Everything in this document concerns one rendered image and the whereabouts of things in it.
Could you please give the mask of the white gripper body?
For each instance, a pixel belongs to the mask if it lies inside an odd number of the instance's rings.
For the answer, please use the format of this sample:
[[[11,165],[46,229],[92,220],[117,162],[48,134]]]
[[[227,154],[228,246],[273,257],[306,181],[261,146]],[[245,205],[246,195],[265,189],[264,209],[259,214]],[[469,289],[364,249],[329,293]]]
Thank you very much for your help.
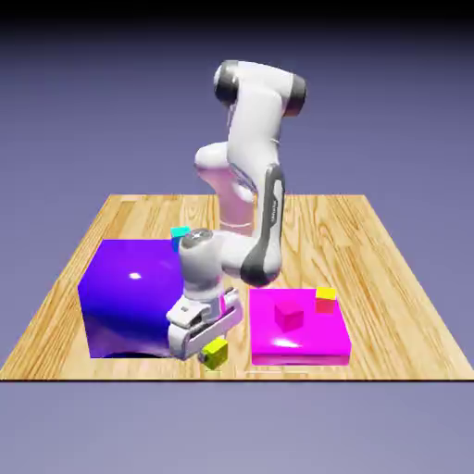
[[[186,360],[243,319],[239,291],[230,287],[217,298],[198,301],[184,294],[168,312],[168,347],[170,354]]]

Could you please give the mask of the small yellow-green cube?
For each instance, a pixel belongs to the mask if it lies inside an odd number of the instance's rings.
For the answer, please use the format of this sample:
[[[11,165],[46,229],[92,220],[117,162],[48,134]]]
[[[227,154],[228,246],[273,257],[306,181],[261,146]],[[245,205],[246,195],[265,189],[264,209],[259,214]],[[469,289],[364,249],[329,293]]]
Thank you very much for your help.
[[[222,365],[229,354],[228,342],[224,337],[218,337],[202,349],[203,364],[214,370]]]

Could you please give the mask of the small magenta cube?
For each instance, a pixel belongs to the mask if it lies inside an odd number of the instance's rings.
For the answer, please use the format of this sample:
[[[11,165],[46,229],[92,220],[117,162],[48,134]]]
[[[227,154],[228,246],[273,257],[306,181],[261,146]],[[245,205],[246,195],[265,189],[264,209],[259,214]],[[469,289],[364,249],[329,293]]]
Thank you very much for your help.
[[[274,317],[282,331],[295,331],[303,326],[304,309],[294,300],[280,300],[275,304]]]

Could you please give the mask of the small cyan cube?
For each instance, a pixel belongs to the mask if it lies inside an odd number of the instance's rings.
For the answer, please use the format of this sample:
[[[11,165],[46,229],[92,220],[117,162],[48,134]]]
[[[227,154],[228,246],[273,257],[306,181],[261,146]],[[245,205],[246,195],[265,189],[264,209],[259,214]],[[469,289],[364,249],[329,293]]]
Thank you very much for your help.
[[[188,226],[173,227],[170,229],[171,246],[174,252],[179,251],[181,238],[189,233],[191,229]]]

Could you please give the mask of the large purple box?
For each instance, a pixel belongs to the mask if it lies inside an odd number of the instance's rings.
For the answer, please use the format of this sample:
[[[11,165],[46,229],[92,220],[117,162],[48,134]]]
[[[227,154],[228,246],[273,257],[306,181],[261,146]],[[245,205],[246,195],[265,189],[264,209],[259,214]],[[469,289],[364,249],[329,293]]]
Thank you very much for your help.
[[[182,288],[171,240],[103,240],[78,285],[90,357],[169,357],[166,314]]]

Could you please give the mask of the large magenta box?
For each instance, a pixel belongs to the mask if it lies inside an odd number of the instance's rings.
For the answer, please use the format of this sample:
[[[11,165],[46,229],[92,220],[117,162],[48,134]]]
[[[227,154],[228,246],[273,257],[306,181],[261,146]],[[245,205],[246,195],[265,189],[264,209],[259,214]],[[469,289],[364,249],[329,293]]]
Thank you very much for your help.
[[[284,332],[276,324],[274,308],[280,300],[294,300],[304,309],[304,323],[298,330]],[[348,364],[352,343],[338,301],[332,314],[317,314],[315,303],[316,289],[250,289],[248,312],[252,364]]]

